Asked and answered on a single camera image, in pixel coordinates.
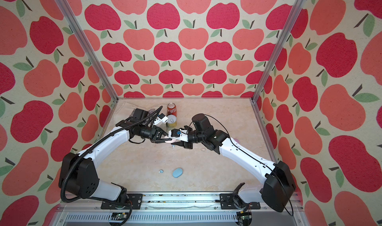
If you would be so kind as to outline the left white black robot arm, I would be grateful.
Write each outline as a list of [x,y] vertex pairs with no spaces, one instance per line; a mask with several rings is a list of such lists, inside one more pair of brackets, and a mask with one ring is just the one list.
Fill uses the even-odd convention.
[[100,180],[97,168],[119,146],[138,135],[154,143],[163,143],[164,130],[155,122],[162,108],[148,113],[135,109],[133,115],[118,122],[110,133],[90,147],[64,156],[58,186],[64,203],[79,199],[107,202],[124,209],[132,209],[126,188]]

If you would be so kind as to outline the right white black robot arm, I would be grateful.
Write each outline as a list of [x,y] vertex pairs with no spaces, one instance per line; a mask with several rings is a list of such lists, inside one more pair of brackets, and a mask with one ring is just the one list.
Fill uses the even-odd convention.
[[262,184],[260,188],[239,184],[227,203],[238,209],[246,209],[250,203],[261,198],[271,209],[281,213],[290,204],[296,190],[289,166],[283,161],[277,163],[264,159],[235,141],[227,129],[217,130],[209,117],[203,113],[193,116],[195,129],[185,126],[173,129],[169,136],[176,145],[191,149],[195,143],[203,144],[208,150],[227,157],[243,167]]

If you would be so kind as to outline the pink earbud charging case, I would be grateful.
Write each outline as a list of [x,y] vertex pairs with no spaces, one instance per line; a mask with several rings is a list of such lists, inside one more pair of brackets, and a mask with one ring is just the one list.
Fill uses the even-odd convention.
[[169,144],[172,144],[173,142],[175,142],[176,140],[175,139],[170,139],[170,140],[166,140],[165,142],[166,143],[169,143]]

